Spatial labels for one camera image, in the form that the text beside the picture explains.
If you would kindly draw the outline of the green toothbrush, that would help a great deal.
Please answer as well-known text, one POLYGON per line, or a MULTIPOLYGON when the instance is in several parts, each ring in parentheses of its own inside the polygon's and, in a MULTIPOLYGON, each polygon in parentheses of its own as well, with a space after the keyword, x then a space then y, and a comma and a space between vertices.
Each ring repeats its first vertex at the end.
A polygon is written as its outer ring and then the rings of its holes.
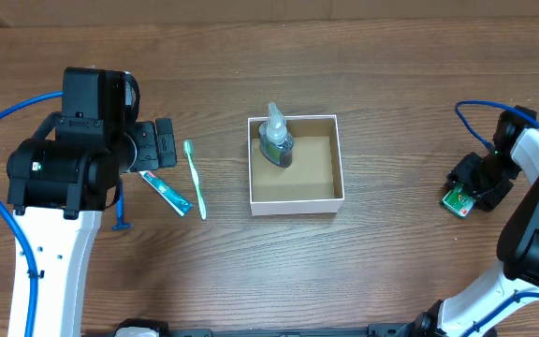
POLYGON ((191 178, 197 193, 197 205, 199 208, 199 214, 202 220, 207 219, 207 207, 204 201, 204 197, 201 190, 200 179, 197 172, 197 168, 194 163, 194 147, 193 142, 190 139, 186 139, 183 142, 183 151, 188 161, 189 169, 191 172, 191 178))

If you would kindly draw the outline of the green tissue packet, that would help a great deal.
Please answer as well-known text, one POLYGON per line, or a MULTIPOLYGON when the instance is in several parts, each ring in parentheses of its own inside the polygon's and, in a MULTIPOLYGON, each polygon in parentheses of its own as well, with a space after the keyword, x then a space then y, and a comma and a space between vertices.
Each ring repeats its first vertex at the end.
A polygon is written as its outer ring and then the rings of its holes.
POLYGON ((459 183, 443 196, 441 204, 455 216, 465 218, 472 210, 475 199, 465 191, 464 185, 459 183))

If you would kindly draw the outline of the green toothpaste tube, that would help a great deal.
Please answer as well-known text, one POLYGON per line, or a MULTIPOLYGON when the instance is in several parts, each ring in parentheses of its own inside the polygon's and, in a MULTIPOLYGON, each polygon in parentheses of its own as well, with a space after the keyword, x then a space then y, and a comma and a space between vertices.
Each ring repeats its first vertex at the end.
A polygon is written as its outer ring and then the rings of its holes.
POLYGON ((149 170, 140 171, 141 178, 180 216, 184 217, 193 204, 149 170))

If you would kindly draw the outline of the blue disposable razor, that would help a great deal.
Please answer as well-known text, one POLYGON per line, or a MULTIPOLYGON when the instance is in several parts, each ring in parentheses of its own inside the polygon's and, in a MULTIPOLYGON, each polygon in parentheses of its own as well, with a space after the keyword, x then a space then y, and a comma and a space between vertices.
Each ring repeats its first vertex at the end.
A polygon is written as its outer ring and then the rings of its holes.
POLYGON ((116 224, 111 228, 114 231, 126 230, 132 227, 124 219, 124 193, 121 192, 118 201, 115 203, 116 224))

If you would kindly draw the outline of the clear soap pump bottle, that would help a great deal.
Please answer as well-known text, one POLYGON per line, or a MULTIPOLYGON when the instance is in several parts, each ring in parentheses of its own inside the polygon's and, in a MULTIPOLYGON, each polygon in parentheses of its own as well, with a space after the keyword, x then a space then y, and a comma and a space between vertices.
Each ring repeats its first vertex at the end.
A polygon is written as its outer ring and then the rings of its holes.
POLYGON ((270 102, 268 110, 268 119, 258 129, 260 151, 273 165, 288 168, 293 161, 294 139, 277 105, 270 102))

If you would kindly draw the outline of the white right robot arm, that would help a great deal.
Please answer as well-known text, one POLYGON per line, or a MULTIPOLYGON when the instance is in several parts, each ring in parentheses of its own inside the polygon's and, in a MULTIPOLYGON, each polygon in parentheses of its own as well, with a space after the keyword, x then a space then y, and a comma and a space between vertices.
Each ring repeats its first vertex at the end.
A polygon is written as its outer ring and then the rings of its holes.
POLYGON ((493 210, 523 172, 530 189, 504 226, 497 262, 457 296, 436 301, 400 336, 493 336, 495 327, 524 306, 539 301, 539 122, 524 107, 499 104, 492 140, 484 157, 467 154, 448 173, 443 203, 469 200, 493 210))

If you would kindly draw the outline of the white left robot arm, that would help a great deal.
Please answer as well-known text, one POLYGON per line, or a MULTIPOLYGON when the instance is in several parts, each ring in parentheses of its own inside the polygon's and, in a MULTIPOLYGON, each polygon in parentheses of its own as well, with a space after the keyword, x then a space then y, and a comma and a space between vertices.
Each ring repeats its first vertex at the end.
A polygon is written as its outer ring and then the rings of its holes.
POLYGON ((170 119, 139 121, 139 99, 128 72, 69 67, 61 109, 8 158, 7 202, 23 235, 8 335, 80 335, 90 254, 122 174, 176 165, 170 119))

